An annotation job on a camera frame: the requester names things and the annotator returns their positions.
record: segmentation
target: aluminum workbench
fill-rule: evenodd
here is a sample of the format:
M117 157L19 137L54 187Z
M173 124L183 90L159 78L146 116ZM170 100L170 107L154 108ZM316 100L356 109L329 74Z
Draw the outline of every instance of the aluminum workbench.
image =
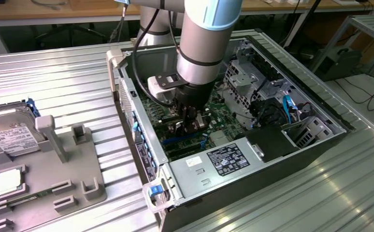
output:
M374 231L374 124L276 42L250 34L356 127L345 141L302 171L179 231ZM109 199L38 231L157 231L110 93L106 52L111 44L0 55L0 103L36 101L57 118L57 131L83 122L94 131Z

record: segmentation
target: power supply label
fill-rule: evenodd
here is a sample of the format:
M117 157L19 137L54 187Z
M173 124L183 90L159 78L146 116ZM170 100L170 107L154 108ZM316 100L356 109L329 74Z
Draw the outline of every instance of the power supply label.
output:
M207 155L221 176L229 175L250 165L237 144L207 152Z
M8 154L38 146L28 127L0 131L0 148Z

